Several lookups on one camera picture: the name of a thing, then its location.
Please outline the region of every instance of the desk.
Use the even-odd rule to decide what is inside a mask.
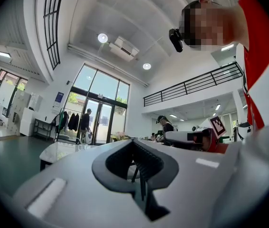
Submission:
[[[95,146],[92,145],[78,145],[78,144],[71,144],[66,142],[55,142],[48,146],[39,156],[40,159],[40,171],[45,169],[46,165],[51,165],[61,158],[81,151],[94,148]]]

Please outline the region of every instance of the black railing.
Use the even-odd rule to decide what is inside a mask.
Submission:
[[[144,97],[144,106],[172,100],[183,95],[188,95],[209,87],[228,82],[243,75],[237,62],[222,66],[213,71],[188,79],[177,85],[161,90]]]
[[[52,68],[60,64],[58,52],[58,15],[62,0],[45,0],[44,29]]]

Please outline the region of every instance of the black camera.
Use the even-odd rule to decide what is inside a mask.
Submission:
[[[179,32],[179,29],[170,29],[169,30],[169,39],[171,40],[174,48],[176,48],[177,52],[183,51],[182,36]]]

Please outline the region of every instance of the man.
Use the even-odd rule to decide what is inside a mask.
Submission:
[[[243,91],[248,122],[254,130],[269,125],[269,17],[257,0],[239,0],[223,7],[211,0],[197,0],[182,11],[180,34],[192,48],[244,46]]]
[[[83,115],[82,122],[81,122],[81,133],[82,133],[82,138],[86,135],[86,132],[90,130],[89,128],[89,119],[90,119],[90,114],[92,113],[91,109],[87,109],[87,113]]]
[[[157,122],[160,123],[163,127],[163,135],[158,135],[157,138],[155,139],[155,142],[157,142],[157,143],[162,142],[165,145],[170,145],[170,143],[165,141],[164,134],[166,132],[174,131],[173,125],[168,121],[168,119],[165,116],[159,116],[157,119]]]

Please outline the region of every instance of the ceiling vent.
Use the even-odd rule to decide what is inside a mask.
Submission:
[[[138,54],[139,50],[129,41],[122,37],[118,37],[115,43],[109,43],[110,51],[127,62],[130,62]]]

